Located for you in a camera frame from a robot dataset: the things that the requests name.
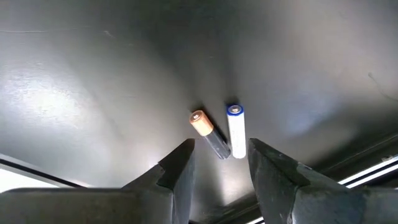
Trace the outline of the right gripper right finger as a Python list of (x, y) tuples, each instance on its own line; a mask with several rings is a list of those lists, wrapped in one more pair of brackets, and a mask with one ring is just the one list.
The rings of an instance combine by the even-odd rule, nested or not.
[(265, 224), (398, 224), (398, 190), (349, 189), (258, 139), (248, 162)]

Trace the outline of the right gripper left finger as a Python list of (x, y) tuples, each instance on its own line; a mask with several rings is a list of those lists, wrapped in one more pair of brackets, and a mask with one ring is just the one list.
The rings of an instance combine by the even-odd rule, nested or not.
[(124, 187), (19, 188), (0, 194), (0, 224), (188, 224), (195, 140)]

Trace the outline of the black battery with copper end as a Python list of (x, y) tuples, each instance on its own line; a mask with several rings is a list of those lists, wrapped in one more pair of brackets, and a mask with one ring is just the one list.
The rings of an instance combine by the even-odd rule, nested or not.
[(203, 110), (194, 111), (189, 122), (220, 159), (227, 159), (231, 155), (228, 145)]

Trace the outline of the white battery with blue cap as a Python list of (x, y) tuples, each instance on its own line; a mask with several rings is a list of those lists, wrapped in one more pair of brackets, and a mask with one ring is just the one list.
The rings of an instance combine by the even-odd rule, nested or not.
[(246, 156), (244, 109), (241, 105), (230, 105), (226, 114), (232, 155), (236, 159), (243, 159)]

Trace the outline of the black metal table frame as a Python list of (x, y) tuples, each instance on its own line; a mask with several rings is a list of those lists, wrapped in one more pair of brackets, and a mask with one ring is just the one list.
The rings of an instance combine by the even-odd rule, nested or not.
[[(398, 169), (398, 134), (372, 143), (367, 148), (363, 148), (342, 161), (341, 167), (351, 168), (368, 163), (371, 164), (371, 168), (338, 183), (349, 189), (371, 188), (362, 187), (362, 183)], [(393, 190), (398, 190), (398, 175), (395, 178), (395, 183), (396, 187)]]

